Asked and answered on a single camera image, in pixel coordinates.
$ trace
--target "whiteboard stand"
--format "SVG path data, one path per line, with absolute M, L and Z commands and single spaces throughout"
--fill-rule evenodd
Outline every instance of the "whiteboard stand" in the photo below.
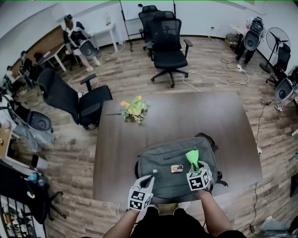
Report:
M 121 1 L 120 1 L 120 5 L 121 5 L 121 13 L 122 13 L 122 17 L 123 17 L 123 21 L 124 21 L 124 25 L 125 25 L 125 29 L 126 29 L 126 33 L 127 33 L 128 38 L 129 38 L 130 36 L 133 36 L 133 35 L 139 35 L 140 33 L 129 34 L 129 32 L 128 32 L 128 30 L 127 30 L 127 26 L 126 26 L 126 22 L 127 22 L 127 21 L 137 20 L 137 19 L 139 19 L 139 18 L 133 18 L 133 19 L 128 19 L 128 20 L 126 20 L 126 19 L 125 19 L 125 16 L 124 16 L 124 12 L 123 12 L 123 7 L 122 7 L 122 3 L 121 3 Z M 174 14 L 175 14 L 175 16 L 176 16 L 176 4 L 175 4 L 174 0 L 173 0 L 173 6 L 174 6 Z M 132 42 L 131 42 L 131 39 L 129 38 L 128 41 L 129 41 L 129 44 L 130 44 L 130 52 L 133 52 L 134 50 L 132 49 Z

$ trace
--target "green object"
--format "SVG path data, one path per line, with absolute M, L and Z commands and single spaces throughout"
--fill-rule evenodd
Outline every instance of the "green object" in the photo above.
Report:
M 199 151 L 189 151 L 185 155 L 190 164 L 194 164 L 195 167 L 199 169 L 199 165 L 197 164 L 197 161 L 199 160 Z

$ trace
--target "gray cloth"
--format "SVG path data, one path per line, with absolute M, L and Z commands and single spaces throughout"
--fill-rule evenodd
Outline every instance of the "gray cloth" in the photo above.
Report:
M 146 150 L 138 163 L 138 176 L 155 177 L 153 194 L 157 198 L 177 198 L 191 194 L 186 174 L 190 163 L 185 154 L 191 150 L 199 151 L 199 160 L 206 162 L 217 181 L 215 157 L 208 140 L 204 137 L 181 139 L 156 145 Z M 171 173 L 171 165 L 183 165 L 182 173 Z
M 23 137 L 33 152 L 41 151 L 42 145 L 49 145 L 54 140 L 54 135 L 49 131 L 38 131 L 22 125 L 17 125 L 14 133 Z

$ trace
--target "forearm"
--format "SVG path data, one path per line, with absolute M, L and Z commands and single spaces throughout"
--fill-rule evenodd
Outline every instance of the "forearm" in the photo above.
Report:
M 208 232 L 212 236 L 217 237 L 224 231 L 232 230 L 230 221 L 212 195 L 206 191 L 200 191 L 199 195 L 202 201 Z
M 103 236 L 104 238 L 129 238 L 140 212 L 128 210 L 125 215 Z

